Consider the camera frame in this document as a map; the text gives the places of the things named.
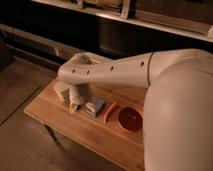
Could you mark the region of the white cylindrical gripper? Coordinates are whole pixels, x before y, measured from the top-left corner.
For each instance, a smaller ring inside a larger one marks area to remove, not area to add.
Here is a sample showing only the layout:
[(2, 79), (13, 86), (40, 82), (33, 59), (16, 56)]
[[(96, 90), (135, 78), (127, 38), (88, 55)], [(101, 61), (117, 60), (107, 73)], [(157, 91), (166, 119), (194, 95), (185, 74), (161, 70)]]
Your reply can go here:
[(84, 104), (91, 98), (91, 90), (88, 84), (71, 85), (69, 87), (69, 98), (72, 103), (69, 106), (71, 114), (80, 110), (78, 104)]

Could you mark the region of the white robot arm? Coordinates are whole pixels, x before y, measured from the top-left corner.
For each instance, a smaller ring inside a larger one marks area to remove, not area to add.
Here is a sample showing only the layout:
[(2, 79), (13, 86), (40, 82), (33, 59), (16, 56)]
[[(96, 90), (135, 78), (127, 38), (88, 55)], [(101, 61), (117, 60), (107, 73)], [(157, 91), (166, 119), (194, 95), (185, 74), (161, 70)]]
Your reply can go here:
[(160, 51), (100, 64), (63, 64), (59, 80), (146, 87), (145, 171), (213, 171), (213, 54)]

